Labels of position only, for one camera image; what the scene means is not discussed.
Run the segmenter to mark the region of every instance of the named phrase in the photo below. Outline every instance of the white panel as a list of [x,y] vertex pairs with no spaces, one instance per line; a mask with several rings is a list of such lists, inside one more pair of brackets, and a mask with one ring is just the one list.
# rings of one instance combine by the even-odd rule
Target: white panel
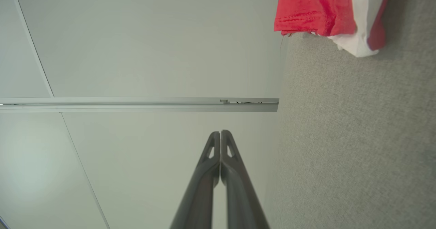
[[18,3],[0,0],[0,98],[50,97]]
[[[276,112],[64,113],[109,226],[169,228],[209,134],[228,129],[260,202]],[[226,228],[226,193],[214,189],[213,225]]]
[[106,229],[60,113],[0,114],[0,216],[11,229]]
[[279,97],[277,0],[20,4],[57,97]]

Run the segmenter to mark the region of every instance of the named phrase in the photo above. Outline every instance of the gray carpet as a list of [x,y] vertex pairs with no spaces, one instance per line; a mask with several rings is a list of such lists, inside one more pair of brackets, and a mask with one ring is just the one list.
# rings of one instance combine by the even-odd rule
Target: gray carpet
[[272,229],[436,228],[436,2],[389,0],[387,46],[289,38]]

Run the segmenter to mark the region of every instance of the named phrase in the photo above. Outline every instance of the red fabric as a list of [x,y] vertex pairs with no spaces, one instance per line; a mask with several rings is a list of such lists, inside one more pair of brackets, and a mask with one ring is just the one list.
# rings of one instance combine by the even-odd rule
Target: red fabric
[[374,51],[377,49],[381,49],[385,46],[385,29],[382,24],[382,14],[385,10],[386,4],[388,0],[383,0],[381,3],[380,9],[378,10],[377,16],[375,17],[374,24],[371,27],[371,31],[369,32],[369,38],[366,40],[369,48]]
[[279,0],[274,31],[354,34],[352,0]]

